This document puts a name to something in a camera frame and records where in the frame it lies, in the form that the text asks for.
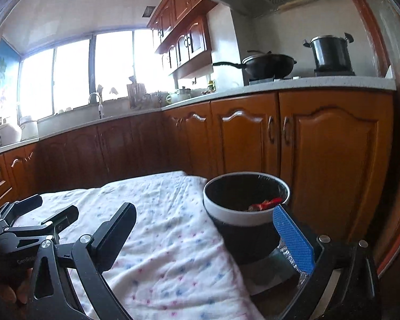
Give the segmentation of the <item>left hand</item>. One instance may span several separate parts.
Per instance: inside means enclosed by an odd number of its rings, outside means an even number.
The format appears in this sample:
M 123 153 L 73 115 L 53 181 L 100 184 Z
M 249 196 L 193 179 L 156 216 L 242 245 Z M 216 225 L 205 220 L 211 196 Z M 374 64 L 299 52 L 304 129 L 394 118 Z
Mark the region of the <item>left hand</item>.
M 25 306 L 29 299 L 29 289 L 31 281 L 32 269 L 28 269 L 25 272 L 23 281 L 14 290 L 9 285 L 0 284 L 0 295 L 1 298 L 9 304 L 21 304 Z

